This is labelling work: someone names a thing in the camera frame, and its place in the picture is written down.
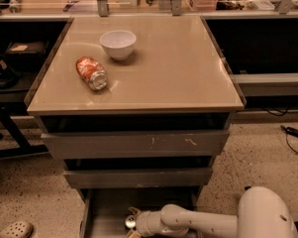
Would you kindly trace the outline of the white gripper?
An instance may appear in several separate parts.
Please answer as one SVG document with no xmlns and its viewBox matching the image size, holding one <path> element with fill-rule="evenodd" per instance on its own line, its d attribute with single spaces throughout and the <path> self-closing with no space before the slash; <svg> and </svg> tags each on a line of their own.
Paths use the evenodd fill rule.
<svg viewBox="0 0 298 238">
<path fill-rule="evenodd" d="M 140 211 L 138 208 L 130 206 L 128 208 L 136 216 L 136 230 L 130 230 L 127 238 L 151 237 L 162 235 L 164 224 L 161 222 L 160 211 Z"/>
</svg>

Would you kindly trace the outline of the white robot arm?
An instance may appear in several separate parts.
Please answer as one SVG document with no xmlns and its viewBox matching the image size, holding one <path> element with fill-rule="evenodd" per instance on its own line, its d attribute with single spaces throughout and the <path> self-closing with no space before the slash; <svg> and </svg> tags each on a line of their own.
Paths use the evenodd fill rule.
<svg viewBox="0 0 298 238">
<path fill-rule="evenodd" d="M 159 211 L 133 212 L 125 220 L 127 238 L 154 235 L 183 237 L 189 230 L 212 238 L 298 238 L 298 229 L 283 199 L 263 186 L 249 187 L 239 201 L 237 215 L 191 211 L 167 204 Z"/>
</svg>

